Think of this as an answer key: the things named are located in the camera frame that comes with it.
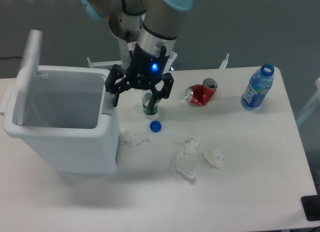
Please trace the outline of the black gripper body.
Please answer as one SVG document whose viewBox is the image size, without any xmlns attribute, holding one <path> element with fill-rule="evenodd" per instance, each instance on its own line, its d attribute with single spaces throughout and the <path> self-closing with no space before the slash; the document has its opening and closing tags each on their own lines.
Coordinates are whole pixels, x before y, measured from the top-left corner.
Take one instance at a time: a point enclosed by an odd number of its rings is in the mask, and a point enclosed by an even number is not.
<svg viewBox="0 0 320 232">
<path fill-rule="evenodd" d="M 128 85 L 134 89 L 152 90 L 156 84 L 162 81 L 162 89 L 167 89 L 170 84 L 170 74 L 163 73 L 169 59 L 166 52 L 165 45 L 160 46 L 158 56 L 146 52 L 137 45 L 126 71 Z"/>
</svg>

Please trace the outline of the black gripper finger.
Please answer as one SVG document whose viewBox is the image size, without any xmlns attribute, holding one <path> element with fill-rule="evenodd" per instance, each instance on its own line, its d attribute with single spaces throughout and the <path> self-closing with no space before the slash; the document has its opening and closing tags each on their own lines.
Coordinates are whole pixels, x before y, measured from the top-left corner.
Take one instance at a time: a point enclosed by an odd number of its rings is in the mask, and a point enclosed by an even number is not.
<svg viewBox="0 0 320 232">
<path fill-rule="evenodd" d="M 128 69 L 123 69 L 120 65 L 114 64 L 104 83 L 105 90 L 114 94 L 112 104 L 117 106 L 120 93 L 131 89 L 136 82 L 136 76 Z"/>
<path fill-rule="evenodd" d="M 160 90 L 156 88 L 156 84 L 163 82 L 163 86 Z M 174 78 L 171 73 L 162 74 L 159 77 L 152 78 L 148 83 L 148 88 L 151 90 L 152 96 L 147 105 L 148 109 L 153 109 L 156 102 L 162 98 L 168 99 L 174 84 Z"/>
</svg>

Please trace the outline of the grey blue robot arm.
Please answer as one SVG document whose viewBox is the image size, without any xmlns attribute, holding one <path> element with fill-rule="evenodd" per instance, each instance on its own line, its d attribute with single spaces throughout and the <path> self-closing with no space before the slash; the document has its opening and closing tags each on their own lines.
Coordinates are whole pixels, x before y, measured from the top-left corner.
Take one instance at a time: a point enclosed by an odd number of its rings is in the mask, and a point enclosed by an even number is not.
<svg viewBox="0 0 320 232">
<path fill-rule="evenodd" d="M 117 38 L 135 41 L 130 59 L 113 65 L 105 81 L 106 91 L 114 94 L 117 106 L 120 93 L 131 88 L 150 90 L 147 107 L 151 110 L 170 96 L 174 79 L 165 71 L 170 54 L 193 0 L 81 0 L 93 20 L 116 19 Z"/>
</svg>

